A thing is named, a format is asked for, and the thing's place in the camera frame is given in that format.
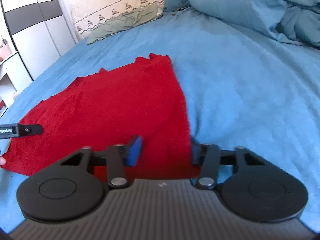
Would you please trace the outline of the person's left hand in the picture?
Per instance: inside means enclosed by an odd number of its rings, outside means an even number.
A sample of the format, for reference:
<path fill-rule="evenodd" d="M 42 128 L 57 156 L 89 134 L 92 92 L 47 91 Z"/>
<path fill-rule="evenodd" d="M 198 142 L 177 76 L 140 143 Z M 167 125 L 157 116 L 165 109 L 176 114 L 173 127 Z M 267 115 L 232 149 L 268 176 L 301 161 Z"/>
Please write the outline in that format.
<path fill-rule="evenodd" d="M 5 165 L 6 164 L 6 159 L 0 156 L 0 165 Z"/>

